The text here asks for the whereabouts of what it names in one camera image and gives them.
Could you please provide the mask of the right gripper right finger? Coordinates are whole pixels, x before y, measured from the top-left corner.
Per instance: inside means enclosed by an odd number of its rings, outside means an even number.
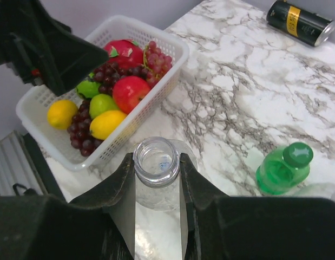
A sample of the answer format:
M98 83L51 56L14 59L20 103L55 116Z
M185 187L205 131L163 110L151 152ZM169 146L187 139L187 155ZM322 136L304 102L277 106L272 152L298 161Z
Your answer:
M181 241L183 259L237 259L233 232L238 213L227 196L196 170L188 154L180 157Z

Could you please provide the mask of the green plastic bottle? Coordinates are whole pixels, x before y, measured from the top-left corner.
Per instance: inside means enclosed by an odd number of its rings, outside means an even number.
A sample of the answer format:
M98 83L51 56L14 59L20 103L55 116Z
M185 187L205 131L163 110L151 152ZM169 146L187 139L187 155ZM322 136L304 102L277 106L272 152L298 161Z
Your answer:
M280 146L271 151L256 170L257 185L265 194L284 194L303 182L310 173L310 164L295 168L284 162L285 147Z

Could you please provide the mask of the clear bottle blue cap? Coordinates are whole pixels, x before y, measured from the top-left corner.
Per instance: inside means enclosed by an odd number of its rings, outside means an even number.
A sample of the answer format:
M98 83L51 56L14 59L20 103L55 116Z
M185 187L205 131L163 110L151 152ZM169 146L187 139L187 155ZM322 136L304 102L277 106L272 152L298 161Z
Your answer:
M335 202L335 184L311 184L301 188L293 194L295 197L321 197Z

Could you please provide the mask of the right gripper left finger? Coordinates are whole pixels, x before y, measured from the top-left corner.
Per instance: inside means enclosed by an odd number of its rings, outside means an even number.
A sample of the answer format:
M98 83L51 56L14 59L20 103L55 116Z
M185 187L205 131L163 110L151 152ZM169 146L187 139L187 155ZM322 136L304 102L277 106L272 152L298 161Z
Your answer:
M103 231L100 259L134 259L135 172L133 153L127 153L117 170L70 202L101 214Z

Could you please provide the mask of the green bottle cap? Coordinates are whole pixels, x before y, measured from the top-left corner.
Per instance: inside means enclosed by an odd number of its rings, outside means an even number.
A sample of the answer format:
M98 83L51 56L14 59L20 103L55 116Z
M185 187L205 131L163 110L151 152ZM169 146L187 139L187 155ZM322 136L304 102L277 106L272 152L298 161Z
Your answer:
M283 150L283 160L295 168L303 168L313 159L312 148L303 142L294 142Z

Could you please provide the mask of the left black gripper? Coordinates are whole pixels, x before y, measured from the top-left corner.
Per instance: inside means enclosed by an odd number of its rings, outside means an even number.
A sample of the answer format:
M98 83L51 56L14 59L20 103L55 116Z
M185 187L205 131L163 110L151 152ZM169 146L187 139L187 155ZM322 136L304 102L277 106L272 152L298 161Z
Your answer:
M56 96L75 88L108 60L105 50L71 33L40 1L0 1L0 65Z

